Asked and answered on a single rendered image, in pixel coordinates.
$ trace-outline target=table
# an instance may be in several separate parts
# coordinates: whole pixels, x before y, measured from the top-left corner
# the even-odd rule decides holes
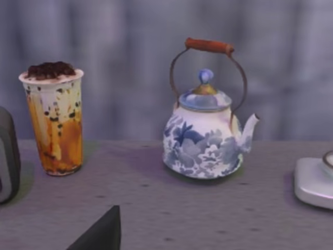
[[[85,142],[82,169],[57,178],[43,172],[34,141],[20,141],[22,185],[0,207],[0,249],[66,249],[113,205],[122,250],[332,249],[333,211],[293,194],[296,160],[331,143],[254,142],[242,169],[214,181],[167,169],[161,145]]]

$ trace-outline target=milk foam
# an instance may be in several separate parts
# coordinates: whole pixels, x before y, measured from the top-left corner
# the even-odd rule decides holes
[[[59,83],[64,83],[64,82],[79,79],[79,78],[83,77],[83,74],[84,74],[81,69],[76,69],[75,73],[76,73],[76,75],[74,75],[74,76],[65,76],[62,74],[54,79],[37,80],[35,77],[26,78],[28,75],[28,72],[26,71],[26,72],[23,72],[22,74],[20,74],[19,80],[21,82],[25,82],[28,84],[59,84]]]

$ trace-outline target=kettle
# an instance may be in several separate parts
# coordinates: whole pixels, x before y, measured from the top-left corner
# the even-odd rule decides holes
[[[10,201],[20,186],[21,161],[11,114],[0,107],[0,204]]]
[[[176,96],[171,118],[163,133],[163,162],[172,170],[195,179],[215,179],[240,168],[243,153],[251,150],[256,114],[250,116],[244,129],[235,111],[247,95],[247,78],[241,65],[232,57],[234,48],[218,41],[188,38],[185,49],[171,62],[170,85]],[[210,82],[213,72],[202,69],[200,84],[180,95],[173,79],[177,59],[189,49],[226,54],[242,76],[244,93],[238,106],[231,109],[232,100]]]

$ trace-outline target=iced drink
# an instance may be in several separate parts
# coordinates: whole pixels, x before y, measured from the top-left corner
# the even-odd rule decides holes
[[[31,66],[19,76],[40,160],[51,176],[72,174],[82,165],[82,76],[64,62]]]

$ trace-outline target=white scale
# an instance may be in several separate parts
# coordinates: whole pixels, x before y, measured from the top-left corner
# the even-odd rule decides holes
[[[298,199],[314,206],[333,209],[333,151],[322,159],[301,158],[294,172]]]

